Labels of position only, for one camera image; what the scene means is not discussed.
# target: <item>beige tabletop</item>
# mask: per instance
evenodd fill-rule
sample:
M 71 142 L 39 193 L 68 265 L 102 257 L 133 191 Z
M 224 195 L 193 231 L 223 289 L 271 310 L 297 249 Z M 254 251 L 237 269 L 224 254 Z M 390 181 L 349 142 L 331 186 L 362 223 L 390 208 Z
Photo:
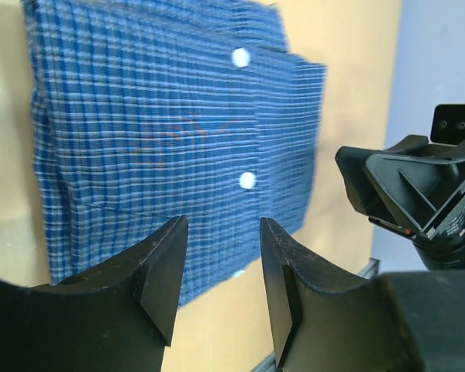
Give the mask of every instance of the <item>beige tabletop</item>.
M 384 143 L 401 2 L 280 0 L 277 6 L 291 50 L 328 65 L 315 188 L 295 236 L 357 272 L 367 264 L 372 228 L 346 200 L 334 156 L 342 145 Z M 0 278 L 23 285 L 48 281 L 30 166 L 30 88 L 19 3 L 0 0 Z M 273 349 L 263 285 L 257 261 L 181 309 L 163 371 L 252 370 Z

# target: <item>white circle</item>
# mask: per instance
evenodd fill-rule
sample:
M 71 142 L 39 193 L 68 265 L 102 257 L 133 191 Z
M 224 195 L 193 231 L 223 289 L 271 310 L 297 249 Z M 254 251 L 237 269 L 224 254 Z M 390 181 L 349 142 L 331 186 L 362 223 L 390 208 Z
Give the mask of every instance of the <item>white circle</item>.
M 257 179 L 255 177 L 255 174 L 251 172 L 245 172 L 241 174 L 241 177 L 239 178 L 239 186 L 246 190 L 250 190 L 251 188 L 255 187 L 255 183 L 257 182 Z
M 250 52 L 245 48 L 238 48 L 232 52 L 232 62 L 237 67 L 246 67 L 250 64 Z

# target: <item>gray wall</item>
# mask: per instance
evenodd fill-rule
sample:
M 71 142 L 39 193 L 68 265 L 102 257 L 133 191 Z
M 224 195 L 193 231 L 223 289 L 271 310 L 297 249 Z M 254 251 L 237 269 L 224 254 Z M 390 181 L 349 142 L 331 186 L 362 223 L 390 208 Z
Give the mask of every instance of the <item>gray wall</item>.
M 385 146 L 429 135 L 439 103 L 465 103 L 465 0 L 403 0 Z M 424 270 L 406 239 L 374 230 L 382 271 Z

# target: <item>blue cloth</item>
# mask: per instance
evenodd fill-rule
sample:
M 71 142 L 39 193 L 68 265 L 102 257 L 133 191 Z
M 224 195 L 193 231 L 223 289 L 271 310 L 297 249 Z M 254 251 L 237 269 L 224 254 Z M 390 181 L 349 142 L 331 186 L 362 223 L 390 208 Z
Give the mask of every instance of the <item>blue cloth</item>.
M 275 7 L 25 0 L 33 167 L 51 281 L 186 215 L 180 305 L 260 256 L 260 217 L 301 227 L 326 69 Z M 250 62 L 237 67 L 234 50 Z M 254 185 L 239 180 L 250 172 Z

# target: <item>navy blue fabric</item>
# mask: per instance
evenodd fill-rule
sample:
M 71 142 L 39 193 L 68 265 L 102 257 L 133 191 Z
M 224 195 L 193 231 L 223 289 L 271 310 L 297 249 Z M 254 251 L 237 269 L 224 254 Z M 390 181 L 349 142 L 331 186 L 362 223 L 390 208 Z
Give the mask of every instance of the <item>navy blue fabric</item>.
M 325 66 L 240 0 L 25 0 L 33 166 L 52 282 L 186 215 L 180 305 L 294 232 L 312 188 Z M 237 67 L 244 48 L 250 63 Z M 256 176 L 240 187 L 245 172 Z

